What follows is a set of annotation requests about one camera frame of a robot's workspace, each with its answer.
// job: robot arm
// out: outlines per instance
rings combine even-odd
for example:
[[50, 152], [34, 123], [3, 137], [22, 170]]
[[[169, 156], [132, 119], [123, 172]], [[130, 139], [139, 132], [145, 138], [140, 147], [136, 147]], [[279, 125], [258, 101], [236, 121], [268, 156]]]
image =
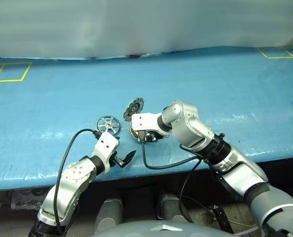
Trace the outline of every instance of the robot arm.
[[194, 105], [175, 100], [161, 114], [134, 114], [132, 128], [138, 131], [140, 142], [146, 141], [145, 131], [166, 137], [173, 134], [183, 146], [203, 156], [219, 181], [249, 204], [268, 236], [293, 234], [293, 198], [271, 186], [264, 171], [225, 142], [224, 134], [214, 134], [199, 119]]
[[85, 156], [80, 161], [67, 166], [61, 177], [57, 196], [61, 233], [56, 227], [54, 216], [54, 186], [41, 206], [29, 237], [65, 236], [79, 196], [97, 175], [107, 173], [110, 170], [110, 160], [115, 157], [117, 146], [118, 140], [110, 133], [104, 132], [99, 134], [99, 140], [91, 158]]

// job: blue table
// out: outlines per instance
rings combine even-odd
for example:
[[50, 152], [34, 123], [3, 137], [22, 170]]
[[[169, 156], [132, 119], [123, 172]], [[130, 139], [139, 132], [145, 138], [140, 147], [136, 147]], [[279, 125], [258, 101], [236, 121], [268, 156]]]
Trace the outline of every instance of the blue table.
[[[137, 154], [124, 169], [96, 180], [190, 170], [195, 161], [159, 171], [144, 167], [123, 120], [135, 97], [143, 97], [143, 112], [151, 113], [174, 99], [195, 104], [215, 133], [224, 132], [254, 161], [293, 157], [293, 47], [218, 47], [138, 59], [0, 59], [0, 190], [53, 185], [72, 136], [95, 129], [104, 115], [121, 120], [119, 156]], [[66, 165], [91, 154], [95, 142], [90, 133], [80, 135]], [[152, 165], [191, 156], [172, 137], [147, 144], [146, 154]]]

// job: metal gear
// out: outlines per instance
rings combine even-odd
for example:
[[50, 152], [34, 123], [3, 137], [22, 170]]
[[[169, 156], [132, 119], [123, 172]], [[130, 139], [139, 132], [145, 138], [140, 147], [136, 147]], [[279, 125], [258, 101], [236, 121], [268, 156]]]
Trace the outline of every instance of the metal gear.
[[131, 101], [128, 106], [125, 109], [125, 112], [123, 113], [123, 118], [125, 121], [130, 122], [131, 121], [131, 116], [133, 114], [138, 114], [141, 112], [143, 109], [144, 105], [144, 100], [141, 97], [138, 97]]
[[97, 121], [97, 130], [115, 135], [120, 131], [120, 122], [113, 116], [102, 116]]

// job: white backdrop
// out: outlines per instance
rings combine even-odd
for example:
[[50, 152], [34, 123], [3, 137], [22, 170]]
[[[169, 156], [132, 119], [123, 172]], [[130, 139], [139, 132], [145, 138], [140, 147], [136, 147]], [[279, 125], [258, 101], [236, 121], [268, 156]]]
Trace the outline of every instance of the white backdrop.
[[0, 57], [293, 43], [293, 0], [0, 0]]

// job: metal pulley wheel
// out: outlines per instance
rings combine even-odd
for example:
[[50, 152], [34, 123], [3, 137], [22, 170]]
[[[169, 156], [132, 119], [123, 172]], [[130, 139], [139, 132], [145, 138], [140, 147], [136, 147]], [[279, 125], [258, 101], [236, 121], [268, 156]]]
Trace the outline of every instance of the metal pulley wheel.
[[97, 121], [97, 130], [115, 135], [120, 131], [120, 122], [113, 116], [103, 116]]
[[125, 119], [125, 121], [130, 122], [131, 116], [133, 114], [140, 113], [141, 110], [143, 109], [143, 105], [144, 105], [144, 100], [141, 97], [138, 97], [134, 99], [133, 101], [131, 101], [129, 105], [126, 107], [125, 112], [123, 113], [123, 118]]

